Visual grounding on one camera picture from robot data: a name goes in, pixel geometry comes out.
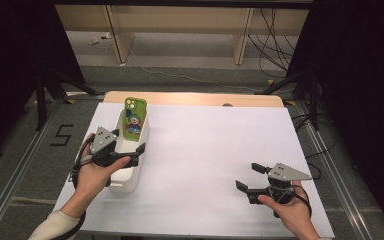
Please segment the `white tabletop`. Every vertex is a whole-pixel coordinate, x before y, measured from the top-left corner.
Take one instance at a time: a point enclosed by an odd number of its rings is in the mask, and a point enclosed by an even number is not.
[[[88,132],[110,131],[123,108],[101,103]],[[81,230],[172,237],[293,237],[271,209],[251,205],[235,180],[268,186],[251,163],[277,162],[310,173],[288,110],[264,107],[149,105],[150,134],[137,188],[104,189],[87,210]],[[313,181],[303,181],[319,234],[334,237]],[[55,209],[72,195],[66,182]]]

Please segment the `human hand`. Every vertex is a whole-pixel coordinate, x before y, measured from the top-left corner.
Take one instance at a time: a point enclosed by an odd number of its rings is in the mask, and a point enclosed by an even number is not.
[[[292,185],[301,186],[301,182],[294,181]],[[294,187],[296,194],[308,200],[307,194],[300,187]],[[308,211],[307,205],[304,202],[294,197],[287,204],[276,203],[271,197],[266,195],[258,196],[258,200],[273,209],[280,217],[283,225],[289,229],[300,240],[314,240],[318,239],[316,229],[311,222],[311,216]]]
[[[86,146],[82,157],[87,155],[90,155],[90,144]],[[130,157],[123,157],[108,167],[100,167],[94,162],[83,165],[78,174],[76,190],[60,211],[71,217],[80,218],[96,195],[104,189],[108,178],[129,161]]]
[[[90,155],[90,144],[88,144],[82,153],[82,157]],[[107,167],[100,167],[94,162],[83,165],[80,168],[76,191],[96,196],[104,189],[110,176],[117,170],[123,168],[130,161],[130,157],[123,157]]]

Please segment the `wooden edge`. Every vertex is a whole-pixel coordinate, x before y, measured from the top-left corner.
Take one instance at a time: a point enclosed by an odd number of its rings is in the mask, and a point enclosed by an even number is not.
[[[105,95],[104,103],[123,103],[127,97],[142,98],[148,104],[161,105],[223,106],[230,104],[239,107],[284,107],[282,99],[278,96],[192,92],[111,91]]]

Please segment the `sleeve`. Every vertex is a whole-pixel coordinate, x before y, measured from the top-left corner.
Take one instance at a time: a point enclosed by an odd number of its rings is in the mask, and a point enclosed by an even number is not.
[[[43,221],[32,233],[30,240],[43,240],[43,239],[55,239],[60,238],[63,235],[71,232],[79,224],[82,224],[80,218],[73,218],[64,214],[61,211],[54,211],[48,215],[45,221]],[[69,239],[74,238],[75,233],[72,234]]]

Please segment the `wrist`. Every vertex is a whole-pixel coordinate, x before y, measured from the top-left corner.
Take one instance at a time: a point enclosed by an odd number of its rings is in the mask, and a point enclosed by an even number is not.
[[[314,228],[294,233],[299,240],[317,240],[320,238],[319,234]]]
[[[80,218],[86,211],[96,194],[76,190],[60,211],[68,216]]]

